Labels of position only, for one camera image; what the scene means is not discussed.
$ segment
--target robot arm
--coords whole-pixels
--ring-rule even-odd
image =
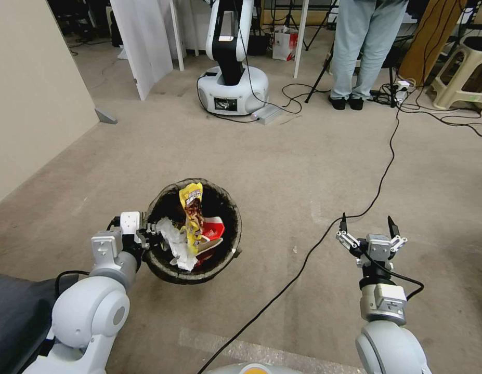
[[[128,317],[145,239],[140,212],[121,213],[120,227],[92,237],[93,270],[57,299],[52,327],[26,374],[105,374],[116,335]]]
[[[355,239],[347,231],[343,213],[336,233],[336,239],[357,258],[357,266],[363,273],[359,283],[360,311],[368,323],[355,341],[357,352],[368,374],[431,374],[419,341],[409,330],[400,327],[406,323],[407,298],[403,288],[395,285],[390,274],[376,265],[392,270],[390,260],[407,242],[391,217],[388,217],[388,226],[391,239],[376,234]]]
[[[242,61],[246,58],[250,38],[253,5],[254,0],[215,0],[211,9],[206,54],[218,62],[228,86],[238,84],[244,71]],[[222,23],[227,11],[233,11],[237,16],[239,27],[236,35],[222,35]]]

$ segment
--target yellow snack wrapper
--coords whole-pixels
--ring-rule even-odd
[[[197,255],[203,225],[203,214],[201,211],[203,185],[202,183],[191,183],[181,189],[178,192],[178,196],[186,215],[187,247],[192,255]]]

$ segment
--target jeans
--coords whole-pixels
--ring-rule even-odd
[[[341,0],[334,39],[331,98],[367,98],[402,25],[407,0]],[[363,46],[355,87],[351,79]]]

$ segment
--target crumpled paper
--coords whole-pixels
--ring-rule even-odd
[[[156,223],[156,232],[161,233],[170,245],[173,256],[170,263],[176,264],[180,269],[191,271],[197,263],[197,258],[191,255],[187,249],[187,234],[173,226],[168,217],[162,218]]]

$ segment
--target black shoe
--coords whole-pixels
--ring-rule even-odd
[[[346,108],[345,98],[333,99],[331,98],[331,96],[329,96],[329,102],[333,104],[333,108],[335,108],[336,110],[345,110]]]
[[[353,110],[362,110],[364,106],[364,99],[363,98],[353,99],[350,97],[348,99],[348,104],[350,105],[350,108],[352,108]]]

